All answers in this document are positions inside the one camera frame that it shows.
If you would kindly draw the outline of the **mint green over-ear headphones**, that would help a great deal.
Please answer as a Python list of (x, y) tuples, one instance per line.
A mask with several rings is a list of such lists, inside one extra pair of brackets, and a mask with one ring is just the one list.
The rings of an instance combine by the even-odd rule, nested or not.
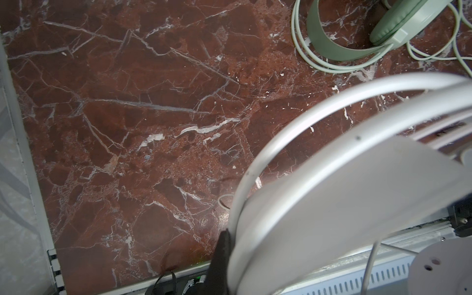
[(307, 35), (299, 24), (300, 1), (291, 14), (291, 36), (298, 54), (313, 69), (329, 74), (361, 70), (380, 60), (389, 51), (405, 45), (427, 27), (450, 1), (396, 1), (372, 30), (368, 49), (350, 49), (335, 43), (325, 33), (319, 2), (314, 1), (307, 15)]

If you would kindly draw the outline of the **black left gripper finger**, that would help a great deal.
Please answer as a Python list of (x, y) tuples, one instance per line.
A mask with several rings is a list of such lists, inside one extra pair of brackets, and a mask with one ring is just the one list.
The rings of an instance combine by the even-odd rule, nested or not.
[(204, 285), (202, 295), (228, 295), (227, 268), (232, 251), (231, 235), (228, 230), (222, 231), (218, 238)]

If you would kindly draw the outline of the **white over-ear headphones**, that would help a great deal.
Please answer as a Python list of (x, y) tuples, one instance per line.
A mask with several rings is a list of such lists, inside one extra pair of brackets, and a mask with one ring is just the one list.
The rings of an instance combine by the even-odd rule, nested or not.
[[(250, 195), (257, 177), (293, 139), (347, 106), (386, 93), (420, 95), (379, 113), (323, 147), (294, 173)], [(269, 295), (460, 200), (472, 171), (423, 144), (429, 119), (457, 119), (472, 107), (472, 81), (446, 73), (407, 73), (360, 84), (301, 114), (257, 155), (233, 197), (227, 267), (232, 295)]]

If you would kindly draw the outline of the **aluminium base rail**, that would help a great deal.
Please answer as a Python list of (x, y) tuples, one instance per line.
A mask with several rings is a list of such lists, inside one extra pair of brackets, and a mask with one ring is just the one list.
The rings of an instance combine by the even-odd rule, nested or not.
[[(419, 252), (436, 242), (457, 238), (448, 220), (438, 220), (394, 234), (385, 240), (386, 246), (377, 253), (369, 287), (383, 288), (405, 283), (413, 252)], [(352, 251), (326, 267), (308, 274), (301, 281), (280, 291), (282, 295), (357, 295), (370, 247)], [(50, 250), (52, 269), (61, 295), (147, 295), (155, 284), (172, 290), (177, 280), (179, 293), (184, 293), (208, 275), (209, 262), (194, 264), (164, 277), (154, 275), (142, 281), (121, 285), (121, 275), (113, 267), (114, 253), (101, 245), (71, 250)]]

